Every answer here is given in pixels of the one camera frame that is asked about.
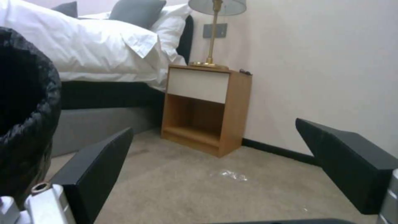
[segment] wall plate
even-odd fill
[[[212,24],[203,27],[203,38],[211,38]],[[225,38],[228,24],[216,24],[216,38]]]

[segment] drawer front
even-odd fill
[[[170,69],[167,93],[225,104],[229,73]]]

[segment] dark headboard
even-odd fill
[[[193,37],[193,18],[192,16],[188,16],[184,32],[181,35],[181,38],[179,40],[179,45],[177,48],[178,54],[184,57],[185,62],[187,64],[189,63],[189,55],[191,54],[192,37]]]

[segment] carpet floor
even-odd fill
[[[47,179],[72,156],[53,158]],[[152,130],[134,137],[96,224],[306,218],[376,222],[376,216],[361,215],[319,167],[248,147],[218,159]]]

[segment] black trash bag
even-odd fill
[[[0,27],[0,196],[14,197],[19,206],[50,166],[60,91],[51,60]]]

